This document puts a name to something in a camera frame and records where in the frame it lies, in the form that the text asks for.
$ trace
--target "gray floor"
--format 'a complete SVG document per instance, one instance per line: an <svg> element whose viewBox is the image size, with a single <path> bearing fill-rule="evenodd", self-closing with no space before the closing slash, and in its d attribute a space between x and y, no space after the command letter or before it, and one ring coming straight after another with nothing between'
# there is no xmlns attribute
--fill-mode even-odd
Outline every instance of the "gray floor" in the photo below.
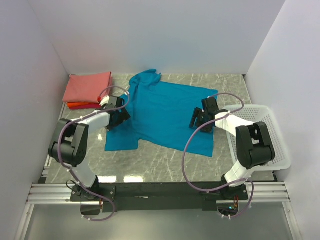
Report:
<svg viewBox="0 0 320 240"><path fill-rule="evenodd" d="M133 74L112 74L115 85L129 88ZM162 81L217 89L239 96L245 104L251 104L243 76L240 74L163 74ZM239 104L232 96L219 96L220 108ZM63 118L75 119L91 113L91 109L64 109ZM86 158L92 171L101 182L182 182L182 152L151 142L140 140L138 150L105 151L106 130L100 129L88 138ZM221 176L233 166L227 135L224 130L214 130L213 157L187 154L186 173L191 181L220 181ZM70 179L70 174L55 160L52 161L46 183L62 184ZM254 181L274 181L271 171L257 171L252 175Z"/></svg>
<svg viewBox="0 0 320 240"><path fill-rule="evenodd" d="M26 240L292 240L282 203L253 203L231 221L201 210L124 211L102 222L78 205L36 205Z"/></svg>

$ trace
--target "table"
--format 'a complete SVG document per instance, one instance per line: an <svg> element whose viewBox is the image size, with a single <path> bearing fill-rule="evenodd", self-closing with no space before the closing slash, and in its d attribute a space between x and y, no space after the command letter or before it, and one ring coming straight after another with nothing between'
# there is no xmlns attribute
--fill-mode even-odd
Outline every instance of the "table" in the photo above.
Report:
<svg viewBox="0 0 320 240"><path fill-rule="evenodd" d="M129 80L134 74L112 74L114 85L129 88ZM164 82L217 89L220 93L232 93L251 104L245 80L240 74L163 74ZM115 90L115 96L123 93ZM239 104L232 96L218 97L218 105ZM63 106L62 117L76 119L91 113L92 109L69 110ZM102 183L128 182L184 182L181 170L182 152L139 140L137 150L105 151L106 130L99 129L88 138L87 155L91 170ZM214 130L213 157L188 153L185 157L186 174L191 181L220 181L221 176L233 166L226 132ZM70 174L54 159L47 175L47 184L62 184L71 179ZM272 171L257 171L254 181L274 181Z"/></svg>

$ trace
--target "marble tabletop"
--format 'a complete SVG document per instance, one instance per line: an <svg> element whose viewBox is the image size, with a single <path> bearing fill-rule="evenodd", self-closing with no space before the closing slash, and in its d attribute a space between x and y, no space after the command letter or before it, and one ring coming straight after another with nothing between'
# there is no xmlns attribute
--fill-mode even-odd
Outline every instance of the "marble tabletop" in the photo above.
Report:
<svg viewBox="0 0 320 240"><path fill-rule="evenodd" d="M112 74L114 85L129 88L129 80L134 74ZM246 83L240 74L163 74L164 82L216 89L239 96L245 104L251 104ZM123 93L115 90L114 96ZM218 97L218 105L239 104L228 95ZM76 119L91 113L92 109L69 110L64 107L62 117ZM139 140L137 150L105 151L106 129L93 132L88 137L86 159L89 167L99 176L100 182L183 182L181 170L182 152ZM188 153L185 158L186 174L191 181L220 181L221 176L231 169L233 161L227 135L224 130L214 129L213 157ZM62 184L71 179L70 174L54 159L47 175L47 184ZM257 171L254 181L274 181L271 171Z"/></svg>

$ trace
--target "stack of folded cloth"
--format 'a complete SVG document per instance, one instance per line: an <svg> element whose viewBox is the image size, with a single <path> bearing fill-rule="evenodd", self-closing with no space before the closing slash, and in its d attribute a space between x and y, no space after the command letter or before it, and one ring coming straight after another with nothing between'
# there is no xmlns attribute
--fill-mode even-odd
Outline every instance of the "stack of folded cloth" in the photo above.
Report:
<svg viewBox="0 0 320 240"><path fill-rule="evenodd" d="M68 85L63 96L63 102L71 110L100 108L99 96L101 92L111 86L111 72L92 75L70 75ZM101 99L109 95L110 89L103 92Z"/></svg>

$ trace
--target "white laundry basket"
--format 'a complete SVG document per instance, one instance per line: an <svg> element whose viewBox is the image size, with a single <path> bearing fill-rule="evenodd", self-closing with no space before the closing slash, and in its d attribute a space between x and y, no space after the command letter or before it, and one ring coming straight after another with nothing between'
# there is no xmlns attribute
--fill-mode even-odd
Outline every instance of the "white laundry basket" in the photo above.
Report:
<svg viewBox="0 0 320 240"><path fill-rule="evenodd" d="M232 111L240 108L241 105L230 105L225 106L224 109ZM235 116L248 120L251 122L264 122L266 123L271 141L275 151L275 158L273 161L270 161L265 166L260 166L257 171L276 171L282 169L288 169L291 165L291 160L286 148L286 145L283 141L278 123L276 118L270 108L263 105L245 105L241 111L235 112ZM228 143L231 151L231 157L233 163L235 163L237 158L237 144L236 137L230 133L226 133L228 138Z"/></svg>

